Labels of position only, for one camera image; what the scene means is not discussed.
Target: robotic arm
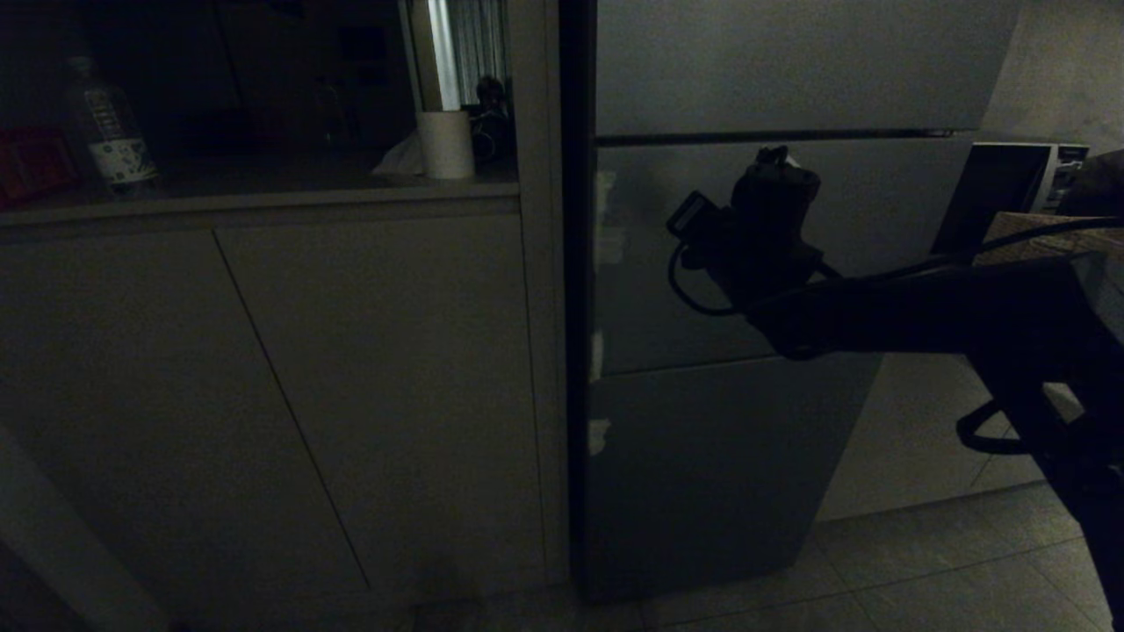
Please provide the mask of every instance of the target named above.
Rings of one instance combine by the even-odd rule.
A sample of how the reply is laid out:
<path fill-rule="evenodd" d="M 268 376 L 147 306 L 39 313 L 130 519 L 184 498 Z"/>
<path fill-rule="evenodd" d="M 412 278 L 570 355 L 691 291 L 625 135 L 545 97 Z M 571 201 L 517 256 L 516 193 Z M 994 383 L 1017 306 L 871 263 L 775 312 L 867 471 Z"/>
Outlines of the robotic arm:
<path fill-rule="evenodd" d="M 762 150 L 718 208 L 692 192 L 668 220 L 680 243 L 668 280 L 692 309 L 741 316 L 778 353 L 963 354 L 994 399 L 960 419 L 970 449 L 1031 454 L 1081 524 L 1118 632 L 1124 632 L 1124 271 L 1103 253 L 972 268 L 975 254 L 1035 236 L 1122 226 L 1097 218 L 1035 228 L 971 252 L 864 278 L 842 278 L 800 228 L 819 178 Z M 729 307 L 696 303 L 679 268 L 705 270 Z M 825 280 L 812 282 L 819 272 Z M 1067 424 L 1043 392 L 1068 385 L 1085 407 Z M 1003 412 L 1018 440 L 976 431 Z"/>

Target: bottle label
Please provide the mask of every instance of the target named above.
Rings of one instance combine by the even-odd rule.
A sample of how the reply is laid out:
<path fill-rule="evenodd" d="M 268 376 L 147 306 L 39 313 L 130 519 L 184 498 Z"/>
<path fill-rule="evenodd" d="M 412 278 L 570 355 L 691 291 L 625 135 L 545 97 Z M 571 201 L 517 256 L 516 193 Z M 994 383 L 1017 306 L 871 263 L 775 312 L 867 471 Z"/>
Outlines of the bottle label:
<path fill-rule="evenodd" d="M 90 153 L 98 163 L 98 171 L 110 184 L 137 182 L 160 175 L 156 163 L 148 155 L 144 138 L 90 143 Z"/>

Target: paper towel roll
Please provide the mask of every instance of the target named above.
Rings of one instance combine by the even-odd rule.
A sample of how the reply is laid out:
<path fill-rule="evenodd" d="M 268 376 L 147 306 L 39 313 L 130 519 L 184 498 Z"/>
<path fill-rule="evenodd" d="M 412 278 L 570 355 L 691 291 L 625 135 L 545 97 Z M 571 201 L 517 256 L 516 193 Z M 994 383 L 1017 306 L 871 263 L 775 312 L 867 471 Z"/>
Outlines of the paper towel roll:
<path fill-rule="evenodd" d="M 475 174 L 469 112 L 418 112 L 418 136 L 427 177 L 447 180 Z"/>

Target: freezer door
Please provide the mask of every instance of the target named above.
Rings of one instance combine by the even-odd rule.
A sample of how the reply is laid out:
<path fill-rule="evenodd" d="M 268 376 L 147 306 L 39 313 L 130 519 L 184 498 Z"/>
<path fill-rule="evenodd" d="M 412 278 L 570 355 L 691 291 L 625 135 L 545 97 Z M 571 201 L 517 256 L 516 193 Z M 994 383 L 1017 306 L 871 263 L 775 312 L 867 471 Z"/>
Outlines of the freezer door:
<path fill-rule="evenodd" d="M 804 238 L 825 251 L 843 274 L 890 270 L 924 259 L 933 245 L 970 137 L 787 143 L 823 184 Z M 760 143 L 613 147 L 598 151 L 598 170 L 613 178 L 601 235 L 623 229 L 624 245 L 606 240 L 593 281 L 593 323 L 602 333 L 602 374 L 682 367 L 771 354 L 742 318 L 703 316 L 668 287 L 677 241 L 664 222 L 692 190 L 718 205 Z M 623 247 L 620 252 L 607 251 Z M 699 303 L 728 304 L 705 272 L 680 270 Z"/>
<path fill-rule="evenodd" d="M 790 565 L 878 355 L 764 360 L 593 383 L 604 444 L 584 460 L 579 584 L 595 601 Z"/>
<path fill-rule="evenodd" d="M 975 129 L 1017 0 L 601 0 L 597 135 Z"/>

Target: refrigerator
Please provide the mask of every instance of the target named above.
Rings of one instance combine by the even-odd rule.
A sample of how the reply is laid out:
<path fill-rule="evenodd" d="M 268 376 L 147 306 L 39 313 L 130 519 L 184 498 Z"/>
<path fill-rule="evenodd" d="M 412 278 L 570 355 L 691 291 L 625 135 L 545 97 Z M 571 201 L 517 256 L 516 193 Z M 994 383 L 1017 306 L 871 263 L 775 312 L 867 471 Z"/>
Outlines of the refrigerator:
<path fill-rule="evenodd" d="M 823 183 L 803 236 L 844 276 L 924 259 L 1017 0 L 561 2 L 571 557 L 592 602 L 790 566 L 880 363 L 779 358 L 668 287 L 664 222 L 762 146 Z M 696 300 L 723 307 L 705 273 Z"/>

